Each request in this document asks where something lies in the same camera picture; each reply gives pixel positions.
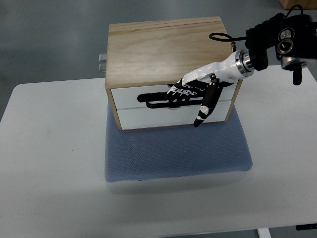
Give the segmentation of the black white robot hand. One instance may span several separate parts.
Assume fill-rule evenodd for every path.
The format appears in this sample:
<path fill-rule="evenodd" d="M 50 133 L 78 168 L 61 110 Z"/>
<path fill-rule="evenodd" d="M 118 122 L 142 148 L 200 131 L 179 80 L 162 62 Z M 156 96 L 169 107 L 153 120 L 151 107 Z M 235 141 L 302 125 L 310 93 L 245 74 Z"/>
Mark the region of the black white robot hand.
<path fill-rule="evenodd" d="M 173 84 L 165 99 L 170 103 L 180 103 L 195 96 L 202 97 L 200 110 L 193 123 L 198 127 L 214 111 L 224 87 L 231 86 L 253 73 L 249 52 L 235 51 L 222 62 L 213 62 L 185 74 Z"/>

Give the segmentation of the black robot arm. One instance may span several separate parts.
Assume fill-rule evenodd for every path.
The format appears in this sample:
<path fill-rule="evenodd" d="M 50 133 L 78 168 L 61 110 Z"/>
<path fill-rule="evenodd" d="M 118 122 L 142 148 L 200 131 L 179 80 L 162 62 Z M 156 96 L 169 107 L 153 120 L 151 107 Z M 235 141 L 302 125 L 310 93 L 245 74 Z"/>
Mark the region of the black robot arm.
<path fill-rule="evenodd" d="M 300 13 L 278 13 L 274 17 L 246 31 L 244 37 L 232 38 L 225 33 L 211 33 L 209 38 L 220 42 L 231 42 L 235 49 L 236 41 L 245 41 L 247 52 L 241 52 L 236 59 L 242 74 L 268 67 L 267 50 L 275 49 L 277 60 L 283 70 L 293 73 L 293 84 L 302 83 L 302 69 L 317 61 L 317 24 L 304 14 L 303 7 L 296 4 Z"/>

